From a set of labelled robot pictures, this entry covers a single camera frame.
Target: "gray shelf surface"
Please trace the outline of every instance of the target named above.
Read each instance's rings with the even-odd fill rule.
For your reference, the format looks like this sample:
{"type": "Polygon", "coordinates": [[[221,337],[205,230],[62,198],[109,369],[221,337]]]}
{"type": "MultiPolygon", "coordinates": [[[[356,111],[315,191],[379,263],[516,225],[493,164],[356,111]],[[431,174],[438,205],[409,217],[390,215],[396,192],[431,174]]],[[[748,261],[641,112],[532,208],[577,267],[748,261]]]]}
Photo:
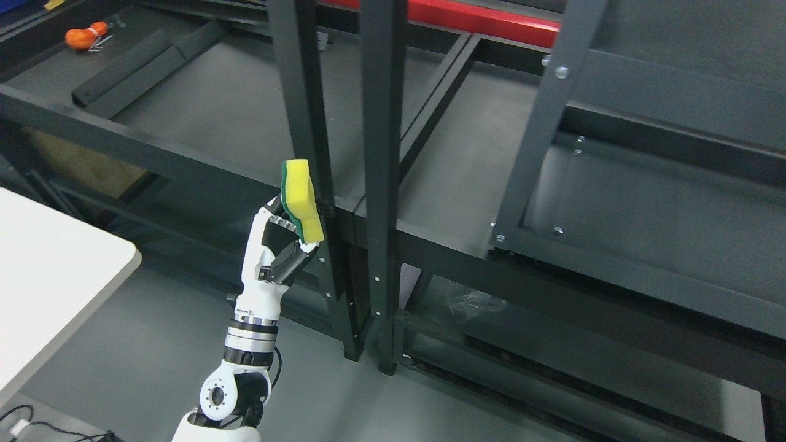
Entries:
{"type": "MultiPolygon", "coordinates": [[[[6,82],[73,106],[71,90],[110,65],[146,35],[170,38],[195,31],[202,20],[131,6],[125,28],[101,53],[56,52],[6,82]]],[[[357,35],[329,30],[321,53],[336,205],[352,211],[363,195],[360,48],[357,35]]],[[[428,96],[426,86],[443,54],[408,48],[405,114],[408,124],[428,96]]],[[[176,142],[176,153],[279,186],[281,162],[292,158],[281,82],[270,39],[233,31],[119,113],[114,121],[176,142]]]]}
{"type": "Polygon", "coordinates": [[[593,48],[786,92],[786,2],[612,0],[593,48]]]}
{"type": "MultiPolygon", "coordinates": [[[[481,311],[458,302],[472,292],[461,284],[435,276],[414,312],[448,329],[741,440],[762,439],[758,392],[513,303],[503,304],[501,309],[500,304],[495,304],[495,309],[481,311]],[[729,406],[731,398],[734,407],[729,406]]],[[[413,350],[415,354],[428,355],[431,362],[451,371],[483,379],[502,391],[517,392],[526,402],[558,410],[574,422],[620,440],[639,440],[642,434],[647,439],[684,440],[475,356],[456,352],[430,338],[417,337],[413,350]]]]}
{"type": "MultiPolygon", "coordinates": [[[[493,297],[491,299],[496,302],[488,304],[487,310],[474,308],[478,304],[466,302],[468,293],[480,292],[434,276],[418,298],[413,312],[449,329],[717,431],[726,431],[742,440],[757,440],[759,437],[761,423],[755,419],[760,416],[761,409],[756,410],[759,394],[753,390],[569,326],[516,304],[504,301],[499,304],[501,300],[493,297]],[[739,405],[747,406],[728,407],[724,400],[728,395],[734,395],[739,405]]],[[[449,354],[446,349],[441,353],[449,354]]],[[[524,382],[520,388],[534,393],[534,397],[538,397],[538,392],[550,390],[550,387],[535,384],[533,381],[524,382]]],[[[564,393],[554,390],[539,399],[553,399],[561,394],[564,393]]],[[[566,403],[575,404],[576,399],[562,402],[562,407],[566,403]]],[[[591,403],[584,403],[583,407],[590,417],[580,418],[588,419],[590,423],[607,421],[613,414],[593,410],[597,406],[591,403]]],[[[609,429],[618,431],[624,427],[612,425],[609,429]]],[[[622,440],[631,438],[635,439],[635,436],[627,434],[622,440]]],[[[682,439],[664,433],[659,435],[658,440],[682,439]]]]}
{"type": "MultiPolygon", "coordinates": [[[[399,189],[400,231],[486,255],[538,81],[473,65],[399,189]]],[[[365,215],[365,202],[357,213],[365,215]]]]}
{"type": "MultiPolygon", "coordinates": [[[[786,238],[786,195],[781,190],[604,143],[583,142],[581,155],[574,148],[574,139],[565,135],[549,148],[524,226],[544,238],[764,300],[784,314],[786,260],[780,239],[786,238]],[[564,234],[555,237],[555,226],[564,234]]],[[[597,269],[575,268],[570,256],[546,256],[540,255],[601,279],[620,278],[619,268],[593,274],[597,269]]],[[[649,282],[621,285],[629,284],[638,284],[634,289],[643,293],[661,291],[649,282]]],[[[665,297],[706,309],[700,302],[665,297]]]]}

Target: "metal beam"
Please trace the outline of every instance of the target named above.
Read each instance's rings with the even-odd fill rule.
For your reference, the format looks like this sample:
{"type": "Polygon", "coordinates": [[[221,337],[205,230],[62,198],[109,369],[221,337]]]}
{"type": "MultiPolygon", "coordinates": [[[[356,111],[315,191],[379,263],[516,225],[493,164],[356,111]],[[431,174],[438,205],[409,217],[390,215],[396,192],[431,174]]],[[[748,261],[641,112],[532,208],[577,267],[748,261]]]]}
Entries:
{"type": "Polygon", "coordinates": [[[328,212],[322,217],[327,240],[318,257],[321,294],[328,301],[333,331],[343,342],[344,356],[358,360],[362,346],[354,314],[354,294],[343,272],[348,258],[340,243],[335,218],[316,6],[314,2],[270,0],[267,7],[292,147],[295,157],[309,160],[317,203],[321,210],[328,212]]]}
{"type": "Polygon", "coordinates": [[[360,9],[371,312],[381,321],[380,370],[387,374],[395,370],[393,315],[399,298],[395,231],[406,10],[406,0],[364,0],[360,9]]]}
{"type": "Polygon", "coordinates": [[[528,201],[538,182],[546,150],[560,125],[606,3],[606,0],[592,0],[567,5],[563,27],[543,72],[538,97],[535,98],[494,228],[499,247],[505,248],[507,238],[511,238],[519,228],[521,201],[528,201]]]}

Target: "black cable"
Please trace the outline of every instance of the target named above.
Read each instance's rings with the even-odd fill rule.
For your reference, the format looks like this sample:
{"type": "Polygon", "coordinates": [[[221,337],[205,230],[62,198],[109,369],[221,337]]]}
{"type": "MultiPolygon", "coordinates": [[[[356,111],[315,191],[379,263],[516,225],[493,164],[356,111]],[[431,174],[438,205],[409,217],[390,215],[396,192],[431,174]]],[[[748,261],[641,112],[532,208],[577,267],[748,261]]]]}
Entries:
{"type": "Polygon", "coordinates": [[[56,426],[54,426],[54,425],[52,425],[52,424],[50,424],[48,422],[44,422],[44,421],[30,422],[30,426],[33,426],[33,425],[44,425],[45,427],[47,427],[49,429],[52,429],[54,431],[57,431],[58,433],[71,434],[73,436],[81,436],[82,440],[89,440],[90,442],[96,442],[95,439],[94,439],[95,436],[87,436],[84,433],[76,433],[76,432],[73,432],[73,431],[66,431],[66,430],[64,430],[62,428],[57,428],[56,426]]]}
{"type": "Polygon", "coordinates": [[[227,422],[226,424],[221,425],[219,428],[220,429],[225,429],[226,427],[228,427],[228,426],[232,425],[233,423],[237,422],[237,419],[240,419],[241,417],[242,416],[237,416],[235,419],[232,419],[231,421],[227,422]]]}
{"type": "Polygon", "coordinates": [[[33,416],[35,415],[35,410],[33,409],[32,405],[28,405],[28,404],[25,403],[25,404],[22,404],[22,405],[17,405],[16,407],[14,407],[14,408],[6,411],[5,413],[3,413],[3,416],[0,416],[0,422],[3,422],[4,420],[6,420],[14,411],[21,410],[22,408],[27,408],[28,410],[30,410],[30,417],[28,418],[28,422],[32,421],[33,420],[33,416]]]}
{"type": "Polygon", "coordinates": [[[109,436],[110,434],[114,434],[114,433],[110,431],[109,433],[96,434],[95,436],[85,436],[82,439],[75,440],[74,442],[82,442],[83,440],[93,440],[93,438],[95,437],[104,437],[104,436],[109,436]]]}
{"type": "Polygon", "coordinates": [[[278,356],[278,368],[276,369],[276,377],[273,379],[272,386],[275,388],[276,383],[278,382],[278,377],[281,376],[281,352],[278,350],[278,347],[273,347],[273,350],[276,352],[276,356],[278,356]]]}

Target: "plastic bag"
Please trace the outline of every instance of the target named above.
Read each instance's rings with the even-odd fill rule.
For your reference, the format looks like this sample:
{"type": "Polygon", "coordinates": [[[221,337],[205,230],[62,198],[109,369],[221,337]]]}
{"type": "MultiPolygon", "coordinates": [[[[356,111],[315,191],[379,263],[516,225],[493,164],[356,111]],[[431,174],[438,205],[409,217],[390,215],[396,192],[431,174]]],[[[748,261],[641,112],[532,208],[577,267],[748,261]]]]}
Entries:
{"type": "Polygon", "coordinates": [[[470,289],[456,284],[457,289],[448,290],[445,301],[450,309],[450,314],[458,325],[484,312],[502,311],[508,306],[508,301],[493,297],[488,293],[470,289]]]}

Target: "white table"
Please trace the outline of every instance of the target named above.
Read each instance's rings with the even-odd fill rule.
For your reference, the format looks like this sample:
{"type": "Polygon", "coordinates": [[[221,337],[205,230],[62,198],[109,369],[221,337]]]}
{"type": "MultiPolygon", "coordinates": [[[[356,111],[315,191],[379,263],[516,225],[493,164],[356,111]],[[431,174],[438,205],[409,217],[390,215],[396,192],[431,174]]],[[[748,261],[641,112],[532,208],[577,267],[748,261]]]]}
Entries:
{"type": "Polygon", "coordinates": [[[0,407],[140,262],[130,242],[0,187],[0,407]]]}

